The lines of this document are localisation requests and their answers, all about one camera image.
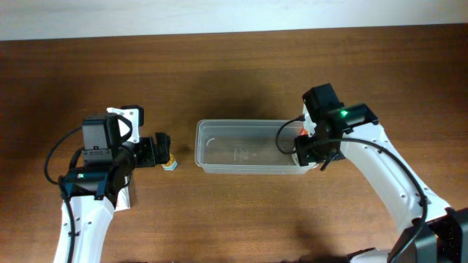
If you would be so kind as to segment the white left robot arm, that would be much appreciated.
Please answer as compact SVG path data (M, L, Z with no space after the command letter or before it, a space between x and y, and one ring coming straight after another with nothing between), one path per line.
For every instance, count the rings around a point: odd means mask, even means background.
M56 185L62 198L61 230L54 262L100 262L110 223L131 208L129 185L137 168L171 161L170 136L156 133L119 143L116 152L80 148Z

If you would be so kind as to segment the white squeeze bottle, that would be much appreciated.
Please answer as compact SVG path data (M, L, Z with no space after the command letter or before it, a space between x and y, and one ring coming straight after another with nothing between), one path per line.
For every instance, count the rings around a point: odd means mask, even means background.
M301 167L301 168L306 168L307 167L308 169L315 169L315 168L318 167L318 163L316 163L316 162L310 162L310 163L308 163L307 166L301 166L300 163L299 163L298 154L294 153L291 156L292 156L292 159L293 159L294 163L297 166Z

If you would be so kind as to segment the clear plastic container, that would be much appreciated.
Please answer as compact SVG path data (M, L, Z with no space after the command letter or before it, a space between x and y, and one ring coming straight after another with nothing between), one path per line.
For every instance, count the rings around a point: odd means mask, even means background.
M206 119L197 124L195 163L210 174L302 175L291 155L303 124L285 120Z

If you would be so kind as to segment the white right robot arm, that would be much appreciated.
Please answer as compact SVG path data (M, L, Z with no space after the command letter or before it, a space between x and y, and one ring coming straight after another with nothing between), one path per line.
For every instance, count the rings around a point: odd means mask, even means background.
M467 209L454 210L435 194L394 148L376 115L364 104L305 104L295 138L301 166L347 159L377 193L399 238L390 250L369 248L347 262L466 262Z

